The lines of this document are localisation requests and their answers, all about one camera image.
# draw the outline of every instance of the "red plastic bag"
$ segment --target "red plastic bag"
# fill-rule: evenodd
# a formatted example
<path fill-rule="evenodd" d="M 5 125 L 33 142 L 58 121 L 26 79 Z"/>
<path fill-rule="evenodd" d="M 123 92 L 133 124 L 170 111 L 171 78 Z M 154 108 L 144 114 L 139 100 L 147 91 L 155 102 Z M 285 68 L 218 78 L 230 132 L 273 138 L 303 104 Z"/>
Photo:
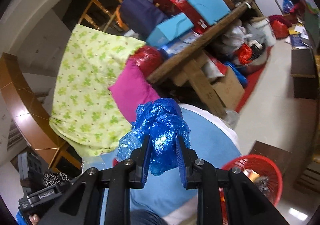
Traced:
<path fill-rule="evenodd" d="M 244 65 L 251 62 L 250 58 L 252 56 L 252 49 L 247 44 L 242 44 L 242 46 L 236 51 L 239 62 Z"/>
<path fill-rule="evenodd" d="M 149 76 L 157 67 L 163 63 L 160 52 L 151 46 L 139 48 L 130 59 L 136 62 L 145 77 Z"/>
<path fill-rule="evenodd" d="M 213 56 L 206 54 L 209 59 L 217 66 L 218 70 L 220 71 L 221 74 L 226 75 L 228 71 L 228 67 L 224 64 L 222 64 L 220 61 L 218 61 L 216 58 Z"/>
<path fill-rule="evenodd" d="M 292 23 L 287 21 L 282 15 L 271 15 L 271 16 L 269 16 L 269 21 L 271 24 L 274 21 L 280 21 L 283 24 L 285 24 L 285 26 L 287 26 L 288 28 L 290 28 L 292 26 Z"/>
<path fill-rule="evenodd" d="M 284 25 L 280 21 L 274 21 L 271 24 L 271 27 L 274 31 L 274 34 L 276 36 L 276 39 L 283 39 L 289 36 L 289 30 L 286 25 Z"/>

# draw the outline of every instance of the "red laundry basket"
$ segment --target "red laundry basket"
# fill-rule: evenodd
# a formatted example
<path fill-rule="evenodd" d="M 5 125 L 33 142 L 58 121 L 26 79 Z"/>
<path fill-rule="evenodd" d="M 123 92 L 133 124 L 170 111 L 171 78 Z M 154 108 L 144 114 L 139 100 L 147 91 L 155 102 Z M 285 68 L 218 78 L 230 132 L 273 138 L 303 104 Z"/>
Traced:
<path fill-rule="evenodd" d="M 253 170 L 258 173 L 260 176 L 268 176 L 268 188 L 270 190 L 270 195 L 268 199 L 270 202 L 276 206 L 279 203 L 281 194 L 282 194 L 282 175 L 279 168 L 276 164 L 271 161 L 269 158 L 250 154 L 238 157 L 227 164 L 225 164 L 221 169 L 223 170 L 230 170 L 232 167 L 239 167 L 242 171 L 244 169 Z M 223 192 L 220 192 L 221 195 L 221 208 L 222 208 L 222 215 L 223 215 L 223 224 L 228 224 L 227 222 L 227 213 L 226 213 L 226 206 L 224 202 Z"/>

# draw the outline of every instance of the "plastic storage box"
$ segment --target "plastic storage box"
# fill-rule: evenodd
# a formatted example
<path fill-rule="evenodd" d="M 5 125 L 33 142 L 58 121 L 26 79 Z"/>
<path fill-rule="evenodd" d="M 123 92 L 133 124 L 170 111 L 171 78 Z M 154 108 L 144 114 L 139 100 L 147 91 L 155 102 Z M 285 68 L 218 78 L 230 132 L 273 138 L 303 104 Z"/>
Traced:
<path fill-rule="evenodd" d="M 223 0 L 187 0 L 209 25 L 216 24 L 230 9 Z"/>
<path fill-rule="evenodd" d="M 184 13 L 180 13 L 157 25 L 146 42 L 158 48 L 178 38 L 192 27 L 190 19 Z"/>

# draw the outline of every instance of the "red box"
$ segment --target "red box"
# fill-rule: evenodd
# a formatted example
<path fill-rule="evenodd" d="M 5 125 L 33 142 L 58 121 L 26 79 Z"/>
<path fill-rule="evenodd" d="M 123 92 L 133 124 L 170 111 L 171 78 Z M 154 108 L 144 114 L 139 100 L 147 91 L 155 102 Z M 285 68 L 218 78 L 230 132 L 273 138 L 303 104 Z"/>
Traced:
<path fill-rule="evenodd" d="M 153 0 L 153 4 L 168 16 L 174 16 L 183 12 L 194 24 L 192 30 L 198 34 L 204 33 L 210 27 L 187 0 Z"/>

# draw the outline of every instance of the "tiled floor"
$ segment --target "tiled floor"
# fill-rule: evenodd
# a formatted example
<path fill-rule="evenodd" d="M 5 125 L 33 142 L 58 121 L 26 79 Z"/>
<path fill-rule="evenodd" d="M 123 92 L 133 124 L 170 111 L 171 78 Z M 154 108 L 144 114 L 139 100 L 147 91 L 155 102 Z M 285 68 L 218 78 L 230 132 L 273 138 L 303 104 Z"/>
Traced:
<path fill-rule="evenodd" d="M 293 98 L 290 68 L 291 45 L 278 41 L 255 90 L 241 110 L 235 131 L 242 154 L 249 153 L 255 140 L 292 152 L 277 208 L 290 225 L 304 225 L 320 205 L 320 195 L 300 193 L 292 188 L 292 183 L 313 136 L 316 102 Z M 299 220 L 289 213 L 290 208 L 306 214 L 308 218 Z"/>

